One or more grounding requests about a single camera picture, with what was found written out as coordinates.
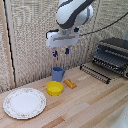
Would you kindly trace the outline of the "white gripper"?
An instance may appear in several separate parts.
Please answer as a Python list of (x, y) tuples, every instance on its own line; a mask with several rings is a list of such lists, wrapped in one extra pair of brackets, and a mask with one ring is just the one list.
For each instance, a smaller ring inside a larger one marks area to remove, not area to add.
[[(79, 33), (73, 32), (72, 34), (61, 35), (59, 30), (53, 30), (46, 33), (46, 46), (53, 48), (53, 57), (58, 56), (57, 49), (54, 47), (69, 46), (76, 44), (79, 40)], [(69, 48), (66, 48), (65, 54), (69, 54)]]

